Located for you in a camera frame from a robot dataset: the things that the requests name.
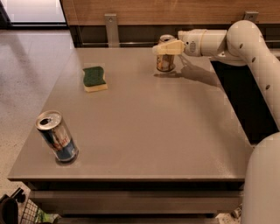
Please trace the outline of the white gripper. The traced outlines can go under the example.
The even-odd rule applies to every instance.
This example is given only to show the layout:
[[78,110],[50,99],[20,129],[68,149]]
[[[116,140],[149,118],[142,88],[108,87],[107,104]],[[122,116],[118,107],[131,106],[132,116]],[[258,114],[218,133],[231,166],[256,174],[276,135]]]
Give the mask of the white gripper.
[[158,41],[158,45],[152,47],[156,55],[179,55],[185,50],[185,54],[200,57],[201,43],[205,29],[194,29],[190,31],[179,31],[178,38],[164,38]]

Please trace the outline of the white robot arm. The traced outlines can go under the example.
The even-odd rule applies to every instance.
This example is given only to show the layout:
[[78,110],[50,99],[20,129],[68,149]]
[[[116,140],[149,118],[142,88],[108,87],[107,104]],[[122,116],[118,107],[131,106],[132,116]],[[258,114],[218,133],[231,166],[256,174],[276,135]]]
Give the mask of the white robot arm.
[[[280,61],[249,20],[226,30],[179,31],[176,38],[152,47],[156,55],[210,57],[230,66],[246,66],[280,129]],[[258,143],[248,161],[241,224],[280,224],[280,132]]]

